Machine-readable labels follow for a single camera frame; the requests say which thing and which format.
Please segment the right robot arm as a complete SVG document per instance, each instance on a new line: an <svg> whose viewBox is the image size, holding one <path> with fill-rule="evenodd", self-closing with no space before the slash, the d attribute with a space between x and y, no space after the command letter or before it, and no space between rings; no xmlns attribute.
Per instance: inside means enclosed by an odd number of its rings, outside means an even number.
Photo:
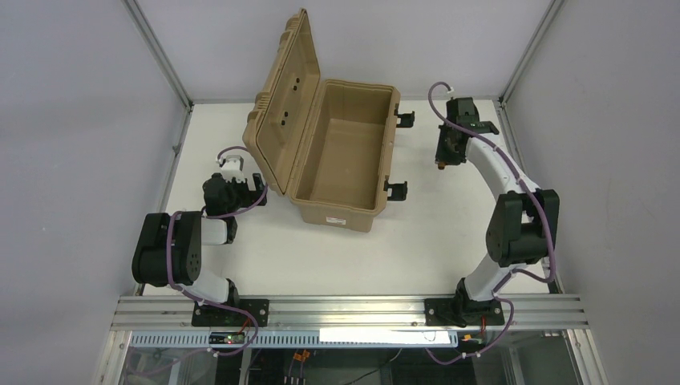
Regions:
<svg viewBox="0 0 680 385"><path fill-rule="evenodd" d="M520 171L499 146L494 123L483 121L474 100L451 98L439 126L435 151L438 169L469 163L483 177L495 198L484 235L487 252L450 298L425 301L427 325L500 325L497 293L513 274L538 263L554 250L560 198L542 189Z"/></svg>

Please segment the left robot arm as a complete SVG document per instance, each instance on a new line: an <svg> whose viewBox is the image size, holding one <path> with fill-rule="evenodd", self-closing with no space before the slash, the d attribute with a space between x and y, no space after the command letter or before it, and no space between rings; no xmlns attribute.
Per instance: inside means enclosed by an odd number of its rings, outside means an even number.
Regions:
<svg viewBox="0 0 680 385"><path fill-rule="evenodd" d="M214 302L238 308L239 293L232 280L203 266L202 248L235 241L237 215L267 203L268 186L261 174L249 180L219 172L202 184L204 208L176 214L149 213L132 259L132 276L139 284L169 286L203 305Z"/></svg>

